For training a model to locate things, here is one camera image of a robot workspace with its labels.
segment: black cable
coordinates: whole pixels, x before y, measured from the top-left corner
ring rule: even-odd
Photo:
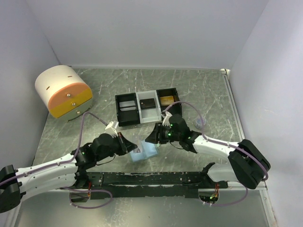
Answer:
[[[114,158],[108,162],[105,162],[105,163],[100,163],[100,164],[96,164],[97,166],[100,166],[100,165],[103,165],[103,164],[106,164],[106,163],[109,163],[109,162],[112,162],[114,159],[115,159],[116,155],[114,155]]]
[[[174,146],[171,142],[169,142],[174,148],[177,148],[176,146]],[[177,148],[179,150],[184,150],[183,148]]]

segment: white wall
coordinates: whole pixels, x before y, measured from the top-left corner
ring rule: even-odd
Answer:
[[[62,64],[231,68],[268,0],[27,0]]]
[[[271,0],[231,74],[245,135],[272,165],[267,184],[281,227],[303,223],[302,11],[302,0]]]
[[[32,164],[47,116],[35,79],[58,61],[25,1],[0,0],[0,31],[0,168],[19,168]]]

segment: gray marble surface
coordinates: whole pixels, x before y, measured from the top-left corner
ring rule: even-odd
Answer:
[[[225,81],[219,70],[120,70],[120,69],[75,69],[93,91],[93,106],[89,110],[106,122],[116,120],[115,95],[138,91],[149,91],[176,87],[181,101],[196,106],[206,118],[206,135],[227,141],[239,141],[232,106]],[[183,105],[183,118],[188,126],[194,127],[195,110]],[[62,122],[48,116],[34,165],[51,161],[76,149],[80,118]],[[154,123],[118,128],[130,141],[144,140]],[[82,144],[93,141],[104,132],[105,126],[87,116]],[[89,171],[105,172],[165,172],[201,171],[209,162],[222,160],[204,154],[178,150],[170,144],[161,145],[156,157],[133,163],[130,155],[116,157],[111,163],[97,166]]]

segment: purple hose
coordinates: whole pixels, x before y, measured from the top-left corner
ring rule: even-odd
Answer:
[[[76,158],[77,154],[79,153],[80,146],[81,146],[81,139],[82,139],[83,127],[84,127],[84,117],[85,117],[87,114],[92,115],[93,117],[95,117],[95,118],[97,118],[99,121],[101,121],[105,126],[107,126],[107,123],[106,123],[104,120],[102,120],[102,119],[100,119],[99,117],[95,116],[95,115],[94,115],[93,113],[91,113],[91,112],[85,112],[85,113],[82,115],[82,120],[81,120],[81,125],[80,125],[79,142],[78,142],[77,150],[76,150],[74,156],[73,156],[70,160],[62,161],[62,162],[59,163],[60,165],[61,165],[61,164],[66,164],[66,163],[72,162],[72,161]],[[48,164],[48,165],[39,167],[39,168],[37,168],[37,169],[28,171],[27,174],[32,174],[32,173],[38,172],[38,171],[40,171],[40,170],[43,170],[43,169],[46,169],[46,168],[49,168],[49,167],[53,167],[53,166],[57,166],[57,165],[58,165],[57,163]],[[6,184],[7,182],[10,182],[10,181],[12,181],[12,180],[18,179],[18,178],[23,177],[23,176],[25,176],[25,175],[26,175],[26,174],[20,174],[20,175],[18,175],[18,176],[13,176],[13,177],[11,177],[11,178],[5,180],[5,181],[2,181],[2,182],[0,182],[0,187],[1,187],[2,185]]]
[[[71,194],[70,194],[70,203],[73,207],[76,207],[76,208],[81,208],[81,209],[88,209],[88,210],[91,210],[91,209],[97,209],[97,208],[101,208],[101,207],[104,207],[106,205],[108,205],[109,203],[111,203],[113,201],[113,194],[107,190],[102,190],[102,189],[93,189],[93,190],[77,190],[77,189],[72,189],[72,188],[68,188],[68,187],[63,187],[64,189],[66,190],[69,190],[69,191],[72,191],[72,192],[105,192],[107,194],[109,194],[110,196],[110,199],[109,201],[107,201],[106,203],[103,203],[99,206],[96,206],[96,207],[83,207],[83,206],[77,206],[75,205],[72,201],[71,201]]]
[[[177,103],[185,103],[191,107],[194,108],[194,110],[196,110],[196,112],[198,113],[200,119],[201,119],[201,123],[202,123],[202,127],[201,127],[201,133],[202,133],[202,136],[205,140],[209,141],[209,142],[212,142],[212,143],[216,143],[216,144],[220,144],[220,145],[223,145],[223,146],[227,146],[227,147],[231,147],[231,148],[234,148],[234,149],[237,149],[238,151],[242,152],[243,154],[247,155],[248,157],[250,157],[252,160],[254,160],[258,166],[262,169],[262,171],[264,172],[265,174],[265,178],[263,179],[263,181],[267,180],[268,179],[268,173],[266,171],[266,169],[264,168],[264,166],[255,158],[253,157],[250,153],[248,153],[247,151],[245,151],[244,149],[241,149],[237,146],[234,146],[234,145],[231,145],[231,144],[227,144],[227,143],[224,143],[224,142],[220,142],[220,141],[216,141],[216,140],[212,140],[212,139],[209,139],[205,136],[204,132],[203,132],[203,129],[204,129],[204,121],[203,121],[203,117],[200,113],[200,111],[195,108],[193,105],[191,105],[190,103],[188,102],[184,102],[184,101],[176,101],[174,102],[173,104],[170,104],[165,110],[164,112],[168,111],[173,105],[177,104]],[[230,202],[230,203],[225,203],[225,204],[210,204],[208,202],[205,202],[206,204],[209,204],[211,206],[216,206],[216,207],[225,207],[225,206],[230,206],[230,205],[234,205],[234,204],[237,204],[239,202],[242,202],[248,195],[248,188],[245,187],[246,189],[246,192],[245,192],[245,195],[243,196],[243,198],[239,199],[238,201],[235,201],[235,202]]]

